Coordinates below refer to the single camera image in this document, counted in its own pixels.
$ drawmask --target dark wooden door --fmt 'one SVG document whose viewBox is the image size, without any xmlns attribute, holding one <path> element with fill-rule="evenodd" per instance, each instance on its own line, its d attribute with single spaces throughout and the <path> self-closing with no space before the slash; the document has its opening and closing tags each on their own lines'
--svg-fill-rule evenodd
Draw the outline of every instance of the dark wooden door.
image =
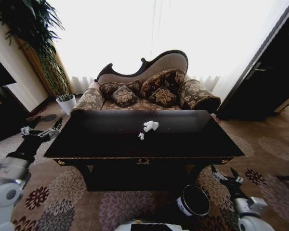
<svg viewBox="0 0 289 231">
<path fill-rule="evenodd" d="M 289 98 L 289 18 L 218 111 L 220 118 L 263 120 Z"/>
</svg>

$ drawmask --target floral patterned carpet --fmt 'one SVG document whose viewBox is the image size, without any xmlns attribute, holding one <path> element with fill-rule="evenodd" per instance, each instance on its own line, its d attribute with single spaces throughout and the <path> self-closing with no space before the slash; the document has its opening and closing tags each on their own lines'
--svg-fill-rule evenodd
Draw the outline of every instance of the floral patterned carpet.
<svg viewBox="0 0 289 231">
<path fill-rule="evenodd" d="M 63 116 L 64 124 L 68 120 L 55 102 L 39 115 L 49 114 Z M 263 219 L 277 231 L 289 231 L 289 181 L 276 178 L 289 175 L 289 107 L 263 122 L 214 118 L 245 153 L 245 157 L 216 166 L 217 170 L 231 175 L 230 167 L 234 168 L 244 178 L 242 191 L 268 203 Z M 42 120 L 36 129 L 50 128 L 54 122 Z M 21 141 L 20 134 L 1 141 L 0 159 Z M 12 221 L 17 231 L 111 231 L 131 218 L 164 218 L 168 223 L 180 220 L 183 222 L 177 224 L 196 231 L 238 230 L 229 192 L 212 177 L 210 168 L 197 180 L 210 198 L 210 213 L 179 219 L 181 214 L 170 192 L 88 192 L 78 170 L 42 157 L 50 144 L 39 148 L 24 197 L 14 208 Z"/>
</svg>

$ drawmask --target drawer handle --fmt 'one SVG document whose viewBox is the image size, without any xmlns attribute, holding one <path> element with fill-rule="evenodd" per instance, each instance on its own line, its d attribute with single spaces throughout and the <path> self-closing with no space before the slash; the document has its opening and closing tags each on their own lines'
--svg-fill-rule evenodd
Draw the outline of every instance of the drawer handle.
<svg viewBox="0 0 289 231">
<path fill-rule="evenodd" d="M 58 160 L 58 164 L 59 165 L 65 165 L 66 163 L 64 161 L 62 161 L 62 160 Z"/>
<path fill-rule="evenodd" d="M 141 158 L 141 159 L 138 160 L 137 164 L 138 165 L 149 165 L 150 164 L 150 159 L 147 158 L 144 161 L 144 159 Z"/>
</svg>

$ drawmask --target door handle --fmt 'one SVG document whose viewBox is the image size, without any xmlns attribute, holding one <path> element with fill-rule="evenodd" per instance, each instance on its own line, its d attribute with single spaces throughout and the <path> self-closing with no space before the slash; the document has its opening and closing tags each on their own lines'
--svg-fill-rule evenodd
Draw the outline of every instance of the door handle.
<svg viewBox="0 0 289 231">
<path fill-rule="evenodd" d="M 266 69 L 255 69 L 255 71 L 266 71 Z"/>
</svg>

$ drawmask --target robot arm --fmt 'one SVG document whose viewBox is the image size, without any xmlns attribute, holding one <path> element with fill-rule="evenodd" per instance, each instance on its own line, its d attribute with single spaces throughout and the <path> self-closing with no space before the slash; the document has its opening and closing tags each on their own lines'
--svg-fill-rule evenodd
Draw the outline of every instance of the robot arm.
<svg viewBox="0 0 289 231">
<path fill-rule="evenodd" d="M 10 222 L 12 211 L 22 198 L 23 189 L 31 177 L 28 167 L 34 161 L 40 145 L 59 135 L 61 124 L 62 118 L 46 131 L 23 127 L 21 132 L 24 141 L 0 163 L 0 231 L 14 230 Z"/>
<path fill-rule="evenodd" d="M 211 165 L 211 169 L 213 176 L 230 192 L 236 214 L 239 217 L 238 225 L 241 231 L 274 231 L 268 223 L 260 219 L 261 212 L 267 207 L 267 203 L 261 198 L 248 198 L 241 191 L 243 178 L 234 169 L 231 168 L 234 178 L 221 175 L 213 165 Z"/>
</svg>

